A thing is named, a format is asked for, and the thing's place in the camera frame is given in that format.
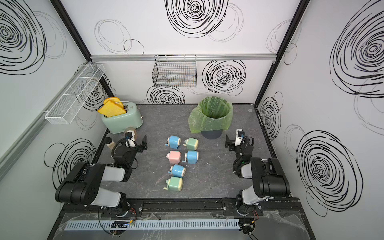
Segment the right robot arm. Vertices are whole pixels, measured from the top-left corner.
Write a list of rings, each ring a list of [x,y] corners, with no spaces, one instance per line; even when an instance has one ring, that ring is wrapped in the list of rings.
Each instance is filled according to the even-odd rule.
[[[263,201],[291,195],[288,179],[279,160],[253,156],[253,138],[244,136],[243,132],[237,134],[235,140],[226,136],[225,148],[236,155],[233,174],[252,180],[252,185],[237,195],[238,207],[257,205]]]

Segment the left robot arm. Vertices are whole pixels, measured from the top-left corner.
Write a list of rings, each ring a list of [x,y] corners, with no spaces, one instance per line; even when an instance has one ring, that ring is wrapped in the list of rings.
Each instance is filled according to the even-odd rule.
[[[111,150],[112,165],[79,163],[62,181],[55,193],[59,203],[92,205],[115,209],[124,215],[130,210],[126,194],[101,187],[102,182],[127,182],[135,169],[136,155],[148,149],[147,137],[141,144],[123,138]]]

